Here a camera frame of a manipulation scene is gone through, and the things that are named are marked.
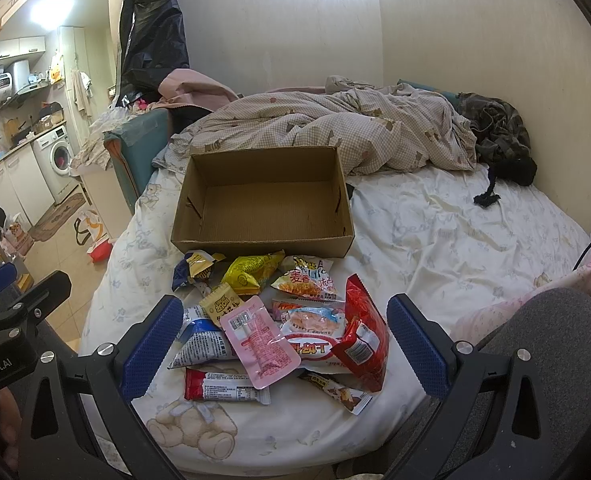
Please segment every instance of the rug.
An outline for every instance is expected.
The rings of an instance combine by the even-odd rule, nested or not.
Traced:
[[[60,203],[58,206],[51,206],[34,227],[29,229],[29,234],[34,240],[46,242],[49,240],[64,223],[71,218],[86,200],[82,193],[75,193]]]

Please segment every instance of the open brown box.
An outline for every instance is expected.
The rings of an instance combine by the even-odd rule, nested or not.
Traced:
[[[347,187],[334,146],[192,155],[172,243],[227,257],[343,257],[354,238]]]

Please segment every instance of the upper cabinet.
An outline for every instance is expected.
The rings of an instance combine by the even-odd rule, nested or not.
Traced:
[[[14,61],[21,59],[28,59],[31,64],[38,60],[45,51],[44,36],[0,41],[0,64],[7,67]]]

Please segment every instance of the pink snack package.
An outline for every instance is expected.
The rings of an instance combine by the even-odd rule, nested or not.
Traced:
[[[266,388],[300,366],[300,356],[258,296],[225,314],[220,322],[254,388]]]

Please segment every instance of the red snack bag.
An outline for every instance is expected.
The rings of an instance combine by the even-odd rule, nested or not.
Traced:
[[[347,329],[331,351],[365,389],[379,392],[389,355],[389,329],[357,274],[347,280],[345,315]]]

